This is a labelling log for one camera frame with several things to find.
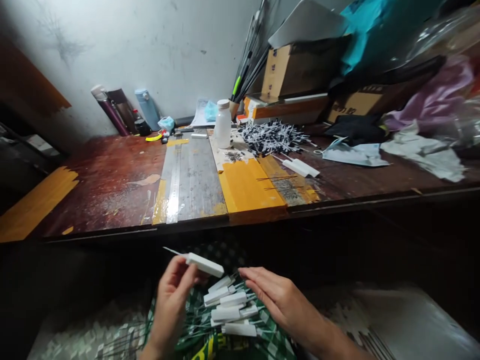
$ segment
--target cardboard box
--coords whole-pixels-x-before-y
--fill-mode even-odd
[[[247,96],[243,102],[246,118],[255,125],[268,123],[277,118],[284,124],[303,125],[317,120],[328,105],[329,98],[326,93],[322,93],[266,104],[257,98]]]
[[[261,92],[274,98],[310,91],[326,92],[339,74],[351,35],[293,43],[271,49]]]
[[[426,73],[397,84],[364,86],[353,94],[336,99],[326,121],[334,124],[337,117],[343,115],[374,115],[401,110],[431,77],[431,73]]]

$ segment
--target metal ruler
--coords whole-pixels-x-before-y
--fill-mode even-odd
[[[180,162],[182,161],[182,144],[173,149],[173,168],[171,169],[170,194],[166,208],[166,223],[173,224],[179,220]]]

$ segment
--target pile of wires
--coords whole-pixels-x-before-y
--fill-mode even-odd
[[[238,133],[256,157],[271,153],[300,153],[302,149],[299,145],[309,139],[308,135],[297,130],[294,125],[284,125],[278,119],[259,125],[249,122]]]

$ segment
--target black cloth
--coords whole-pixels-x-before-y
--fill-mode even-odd
[[[380,118],[380,115],[342,115],[324,135],[348,137],[343,142],[350,146],[383,143],[387,133],[378,125]]]

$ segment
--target thermos bottle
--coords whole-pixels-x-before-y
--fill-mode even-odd
[[[157,114],[157,110],[155,109],[155,104],[153,100],[150,98],[150,94],[146,89],[139,89],[135,90],[135,96],[140,103],[141,111],[143,112],[143,116],[147,124],[150,126],[152,131],[160,130],[159,126],[159,115]]]
[[[98,102],[98,105],[100,105],[105,114],[108,116],[113,126],[118,130],[118,133],[121,136],[130,135],[128,130],[125,128],[124,123],[122,122],[122,118],[112,105],[112,101],[107,96],[105,88],[102,85],[96,85],[90,90],[90,92]]]
[[[135,128],[135,119],[132,114],[132,109],[130,108],[129,101],[125,96],[124,91],[120,88],[118,90],[108,91],[107,94],[110,100],[113,101],[113,104],[128,131],[132,134],[138,134],[138,131]]]

